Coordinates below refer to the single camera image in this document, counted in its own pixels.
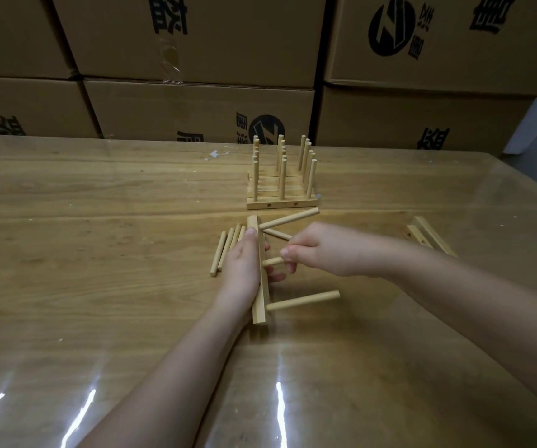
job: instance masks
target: chinese character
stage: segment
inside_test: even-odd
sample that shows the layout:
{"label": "chinese character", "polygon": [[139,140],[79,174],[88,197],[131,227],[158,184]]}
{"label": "chinese character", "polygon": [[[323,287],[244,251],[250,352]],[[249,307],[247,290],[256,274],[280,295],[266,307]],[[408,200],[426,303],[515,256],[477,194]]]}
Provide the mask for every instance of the chinese character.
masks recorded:
{"label": "chinese character", "polygon": [[435,13],[435,8],[428,6],[426,3],[422,5],[422,12],[420,13],[420,19],[418,22],[418,27],[426,30],[428,32],[430,22],[432,22],[432,14]]}
{"label": "chinese character", "polygon": [[247,135],[240,134],[238,132],[237,133],[237,144],[247,144],[247,143],[249,143],[249,139],[248,139]]}
{"label": "chinese character", "polygon": [[242,128],[243,130],[247,130],[247,116],[244,116],[241,113],[235,112],[235,121],[237,123],[237,127]]}
{"label": "chinese character", "polygon": [[470,25],[471,30],[488,31],[496,35],[500,30],[498,25],[503,25],[507,20],[509,8],[515,0],[482,0],[474,8],[474,20]]}
{"label": "chinese character", "polygon": [[23,131],[16,116],[12,118],[0,116],[0,135],[22,135],[25,137],[26,133]]}
{"label": "chinese character", "polygon": [[160,30],[167,30],[173,34],[174,29],[182,31],[182,28],[183,34],[188,34],[188,24],[185,20],[188,7],[185,6],[183,0],[148,0],[148,3],[150,4],[150,14],[153,16],[153,25],[156,34]]}
{"label": "chinese character", "polygon": [[409,53],[408,53],[409,56],[414,57],[415,59],[420,58],[423,45],[424,45],[424,39],[422,39],[418,35],[414,35],[414,38],[412,39],[412,43],[409,44]]}
{"label": "chinese character", "polygon": [[422,133],[422,138],[418,142],[418,149],[436,149],[440,150],[443,147],[443,143],[449,135],[449,127],[447,130],[430,130],[428,127],[424,129]]}
{"label": "chinese character", "polygon": [[178,142],[204,142],[203,134],[188,134],[186,132],[177,131]]}

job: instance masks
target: person's right arm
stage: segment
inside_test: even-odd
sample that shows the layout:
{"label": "person's right arm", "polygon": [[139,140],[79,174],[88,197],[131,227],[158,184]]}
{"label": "person's right arm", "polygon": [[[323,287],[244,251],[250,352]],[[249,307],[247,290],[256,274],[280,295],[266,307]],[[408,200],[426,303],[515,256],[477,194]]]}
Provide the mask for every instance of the person's right arm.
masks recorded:
{"label": "person's right arm", "polygon": [[395,283],[537,395],[537,291],[413,242],[313,223],[281,250],[296,264]]}

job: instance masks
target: person's left hand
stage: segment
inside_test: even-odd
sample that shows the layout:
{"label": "person's left hand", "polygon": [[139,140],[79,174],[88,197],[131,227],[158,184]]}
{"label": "person's left hand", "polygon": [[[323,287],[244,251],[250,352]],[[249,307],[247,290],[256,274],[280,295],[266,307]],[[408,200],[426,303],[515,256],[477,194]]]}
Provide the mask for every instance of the person's left hand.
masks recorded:
{"label": "person's left hand", "polygon": [[[254,297],[260,286],[260,258],[258,256],[258,234],[249,228],[243,239],[225,257],[222,270],[223,284],[216,298],[222,307],[235,308],[245,312],[252,306]],[[265,242],[264,250],[270,245]],[[268,282],[273,283],[285,279],[284,273],[274,274],[274,268],[266,268]]]}

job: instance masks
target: brown cardboard box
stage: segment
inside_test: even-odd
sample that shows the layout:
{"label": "brown cardboard box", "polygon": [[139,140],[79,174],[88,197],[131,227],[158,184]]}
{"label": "brown cardboard box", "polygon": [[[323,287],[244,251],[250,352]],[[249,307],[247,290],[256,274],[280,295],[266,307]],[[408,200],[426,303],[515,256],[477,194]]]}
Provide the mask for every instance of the brown cardboard box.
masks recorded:
{"label": "brown cardboard box", "polygon": [[537,96],[537,0],[338,0],[324,79]]}
{"label": "brown cardboard box", "polygon": [[92,80],[105,138],[274,144],[308,133],[314,91]]}
{"label": "brown cardboard box", "polygon": [[1,77],[66,79],[75,71],[49,3],[0,0]]}
{"label": "brown cardboard box", "polygon": [[314,85],[325,0],[173,2],[54,0],[87,76]]}
{"label": "brown cardboard box", "polygon": [[0,134],[98,138],[81,82],[0,78]]}
{"label": "brown cardboard box", "polygon": [[316,144],[499,155],[532,98],[324,88]]}

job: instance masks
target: hand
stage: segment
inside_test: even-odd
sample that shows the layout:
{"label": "hand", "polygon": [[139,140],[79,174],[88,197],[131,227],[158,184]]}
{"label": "hand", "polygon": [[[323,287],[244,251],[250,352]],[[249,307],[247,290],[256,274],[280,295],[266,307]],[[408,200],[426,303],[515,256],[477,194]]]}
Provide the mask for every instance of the hand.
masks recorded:
{"label": "hand", "polygon": [[[270,245],[264,244],[264,250]],[[273,275],[274,268],[266,268],[268,282],[285,279],[284,273]],[[242,312],[252,306],[254,297],[260,286],[260,258],[258,256],[258,234],[254,228],[249,228],[243,239],[227,253],[222,270],[223,284],[216,298],[216,303],[227,308],[237,308]]]}
{"label": "hand", "polygon": [[290,273],[297,263],[340,277],[383,277],[392,271],[395,255],[407,242],[354,229],[314,222],[295,234],[281,257]]}

